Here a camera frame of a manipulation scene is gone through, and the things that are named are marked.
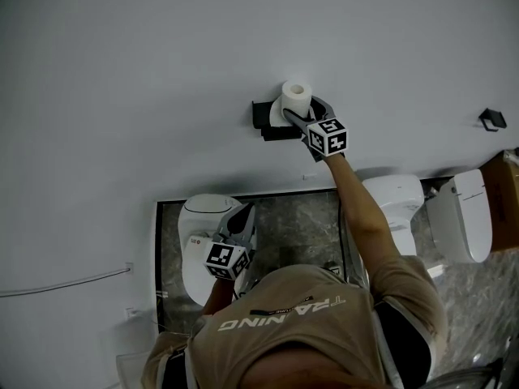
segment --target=fiducial marker cube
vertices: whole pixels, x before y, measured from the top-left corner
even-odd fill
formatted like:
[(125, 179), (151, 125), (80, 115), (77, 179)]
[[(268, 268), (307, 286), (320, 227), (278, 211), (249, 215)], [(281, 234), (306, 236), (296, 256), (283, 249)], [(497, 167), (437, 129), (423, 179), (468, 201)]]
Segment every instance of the fiducial marker cube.
[(249, 262), (249, 253), (244, 246), (208, 242), (205, 248), (204, 265), (216, 278), (236, 280)]
[(348, 149), (348, 130), (336, 118), (310, 124), (308, 145), (328, 157)]

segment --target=toilet tank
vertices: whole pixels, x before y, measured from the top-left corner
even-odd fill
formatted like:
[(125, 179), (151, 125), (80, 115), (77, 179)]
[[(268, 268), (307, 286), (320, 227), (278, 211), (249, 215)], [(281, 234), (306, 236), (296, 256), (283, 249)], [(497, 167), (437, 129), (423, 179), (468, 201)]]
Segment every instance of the toilet tank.
[(422, 184), (413, 174), (374, 177), (362, 183), (386, 218), (411, 220), (423, 205)]

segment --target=cable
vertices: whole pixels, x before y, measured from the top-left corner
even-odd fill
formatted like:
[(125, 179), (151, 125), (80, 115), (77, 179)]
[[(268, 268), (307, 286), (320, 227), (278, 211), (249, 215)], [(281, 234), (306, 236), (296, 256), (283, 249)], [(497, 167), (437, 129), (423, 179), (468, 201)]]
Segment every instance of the cable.
[(339, 210), (337, 215), (337, 226), (339, 227), (339, 243), (341, 244), (341, 255), (342, 255), (342, 278), (347, 282), (346, 276), (346, 256), (344, 253), (344, 244), (342, 243), (342, 226), (341, 226), (341, 200), (339, 199)]
[(61, 284), (50, 285), (49, 287), (42, 287), (39, 289), (18, 289), (15, 291), (0, 292), (0, 298), (19, 297), (19, 296), (23, 296), (23, 295), (46, 293), (47, 291), (54, 291), (55, 289), (65, 289), (68, 287), (73, 287), (74, 285), (86, 284), (89, 282), (103, 280), (104, 278), (109, 278), (111, 276), (118, 276), (118, 275), (124, 274), (125, 272), (128, 272), (128, 271), (131, 271), (131, 268), (120, 269), (118, 271), (111, 271), (106, 274), (100, 274), (98, 276), (90, 276), (88, 278), (83, 278), (82, 280), (77, 280), (77, 281), (63, 282)]

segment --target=toilet paper roll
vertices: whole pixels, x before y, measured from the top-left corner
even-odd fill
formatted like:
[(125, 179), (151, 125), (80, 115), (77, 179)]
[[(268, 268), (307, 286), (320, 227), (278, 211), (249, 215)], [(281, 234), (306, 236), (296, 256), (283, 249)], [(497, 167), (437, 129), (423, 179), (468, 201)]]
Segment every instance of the toilet paper roll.
[(311, 101), (311, 87), (308, 83), (290, 80), (283, 83), (281, 89), (281, 113), (287, 108), (294, 111), (299, 117), (308, 117)]

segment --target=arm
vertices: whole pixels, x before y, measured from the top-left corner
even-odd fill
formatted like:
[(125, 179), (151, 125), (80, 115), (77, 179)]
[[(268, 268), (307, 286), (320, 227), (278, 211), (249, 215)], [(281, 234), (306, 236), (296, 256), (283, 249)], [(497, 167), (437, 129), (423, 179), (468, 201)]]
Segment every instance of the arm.
[(233, 300), (234, 281), (220, 280), (214, 283), (208, 302), (202, 310), (202, 315), (213, 315), (223, 310)]
[(376, 201), (362, 185), (341, 154), (325, 157), (358, 252), (372, 276), (377, 267), (400, 254), (393, 242), (388, 222)]

